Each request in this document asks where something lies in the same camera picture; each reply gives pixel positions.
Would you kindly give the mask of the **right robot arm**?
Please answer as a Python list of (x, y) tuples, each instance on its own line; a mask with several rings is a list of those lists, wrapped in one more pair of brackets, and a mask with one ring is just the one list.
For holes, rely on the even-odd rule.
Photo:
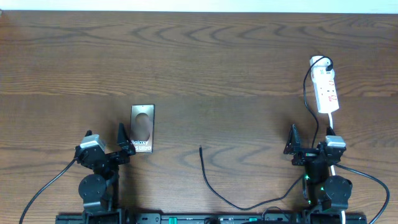
[(325, 140), (314, 149), (302, 147), (298, 130), (291, 125), (284, 154), (293, 156), (292, 165), (305, 168), (304, 192), (310, 204), (301, 212), (301, 223), (345, 222), (341, 213), (348, 208), (353, 185), (330, 173), (330, 167), (340, 162), (345, 151), (346, 143), (331, 127), (326, 129)]

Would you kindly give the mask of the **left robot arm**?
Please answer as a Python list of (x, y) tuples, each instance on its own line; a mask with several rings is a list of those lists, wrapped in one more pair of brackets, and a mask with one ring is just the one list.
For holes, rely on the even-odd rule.
[(119, 206), (119, 166), (128, 164), (136, 149), (122, 123), (117, 145), (119, 151), (106, 153), (105, 142), (89, 130), (75, 148), (76, 162), (93, 171), (78, 187), (83, 199), (83, 223), (131, 223), (128, 210)]

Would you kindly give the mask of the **rose gold Galaxy smartphone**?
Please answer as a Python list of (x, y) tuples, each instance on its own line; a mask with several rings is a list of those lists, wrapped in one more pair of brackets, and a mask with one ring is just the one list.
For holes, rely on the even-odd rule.
[(153, 152), (154, 123), (154, 104), (131, 106), (130, 138), (136, 148), (136, 152)]

